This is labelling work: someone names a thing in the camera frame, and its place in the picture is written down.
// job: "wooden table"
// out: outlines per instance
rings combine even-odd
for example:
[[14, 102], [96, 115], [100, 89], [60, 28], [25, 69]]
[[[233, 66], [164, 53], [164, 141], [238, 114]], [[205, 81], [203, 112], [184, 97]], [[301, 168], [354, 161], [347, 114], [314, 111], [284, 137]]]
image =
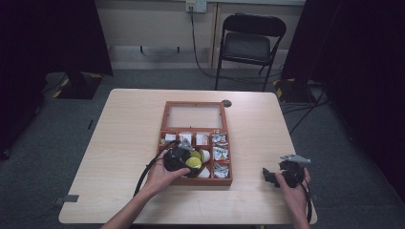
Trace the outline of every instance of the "wooden table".
[[[149, 201], [135, 223], [291, 223], [279, 189], [262, 168], [278, 171], [293, 154], [277, 98], [269, 93], [115, 89], [106, 102], [59, 215], [62, 223], [104, 223], [133, 196], [140, 174], [156, 154], [166, 101], [219, 102], [232, 144], [229, 187], [170, 186]], [[316, 213], [312, 223], [316, 222]]]

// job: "wall outlet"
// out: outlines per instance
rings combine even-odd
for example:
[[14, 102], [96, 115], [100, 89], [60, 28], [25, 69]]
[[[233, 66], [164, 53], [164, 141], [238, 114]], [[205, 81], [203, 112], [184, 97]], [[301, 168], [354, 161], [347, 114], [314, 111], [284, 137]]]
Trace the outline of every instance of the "wall outlet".
[[190, 8], [193, 9], [193, 12], [197, 12], [196, 1], [185, 1], [185, 11], [191, 11]]
[[206, 1], [185, 1], [185, 11], [206, 12]]

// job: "small round object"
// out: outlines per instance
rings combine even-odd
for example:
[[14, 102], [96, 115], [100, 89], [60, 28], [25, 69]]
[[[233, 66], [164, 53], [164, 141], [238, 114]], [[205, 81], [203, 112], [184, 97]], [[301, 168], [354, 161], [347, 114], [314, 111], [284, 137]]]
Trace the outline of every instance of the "small round object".
[[196, 157], [199, 160], [202, 160], [202, 155], [200, 155], [200, 153], [198, 151], [190, 151], [190, 154], [192, 157]]
[[232, 106], [232, 102], [231, 102], [230, 100], [227, 100], [227, 99], [224, 99], [224, 100], [223, 100], [223, 104], [224, 104], [224, 107], [230, 107], [230, 106]]
[[185, 161], [185, 164], [192, 169], [201, 169], [202, 162], [196, 157], [190, 157]]

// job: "chair backrest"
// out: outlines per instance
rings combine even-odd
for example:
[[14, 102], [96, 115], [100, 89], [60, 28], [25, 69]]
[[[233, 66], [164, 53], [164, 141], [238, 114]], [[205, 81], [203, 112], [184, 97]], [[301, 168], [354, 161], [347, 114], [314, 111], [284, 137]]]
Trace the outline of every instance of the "chair backrest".
[[225, 31], [237, 31], [283, 37], [286, 29], [286, 24], [278, 17], [238, 12], [225, 18], [223, 36]]

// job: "gray floor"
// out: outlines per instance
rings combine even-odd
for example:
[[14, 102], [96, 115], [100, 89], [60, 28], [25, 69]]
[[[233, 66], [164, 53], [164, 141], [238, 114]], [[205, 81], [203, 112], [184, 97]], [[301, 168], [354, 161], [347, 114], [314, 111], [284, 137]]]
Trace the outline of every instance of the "gray floor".
[[[103, 79], [92, 100], [54, 99], [56, 89], [45, 94], [39, 115], [11, 147], [11, 158], [0, 161], [0, 228], [99, 227], [59, 223], [60, 207], [54, 206], [53, 201], [69, 192], [108, 93], [113, 88], [213, 90], [214, 80], [192, 67], [192, 53], [183, 53], [184, 56], [174, 53], [178, 60], [172, 66], [169, 61], [159, 60], [164, 59], [168, 52], [167, 55], [176, 52], [176, 49], [171, 49], [162, 50], [163, 54], [155, 51], [155, 56], [151, 52], [142, 56], [129, 51], [139, 52], [139, 48], [113, 47], [110, 54], [115, 76]], [[124, 58], [125, 54], [133, 57]], [[149, 66], [140, 63], [144, 61], [150, 62]], [[181, 62], [189, 66], [181, 68]], [[143, 68], [133, 69], [136, 65]], [[223, 73], [232, 77], [257, 76], [256, 69], [236, 68], [230, 67]], [[48, 75], [47, 87], [56, 85], [62, 77], [63, 73]], [[260, 91], [261, 85], [222, 80], [220, 90]], [[271, 85], [267, 90], [274, 91]], [[319, 95], [319, 90], [314, 88], [314, 94]], [[303, 106], [281, 103], [283, 111]], [[285, 115], [290, 130], [306, 111]], [[91, 120], [94, 123], [88, 130]], [[318, 222], [311, 228], [404, 227], [402, 202], [374, 163], [350, 141], [344, 120], [330, 104], [316, 107], [291, 139], [297, 154], [312, 160], [309, 165], [311, 191]], [[267, 228], [292, 226], [271, 225]]]

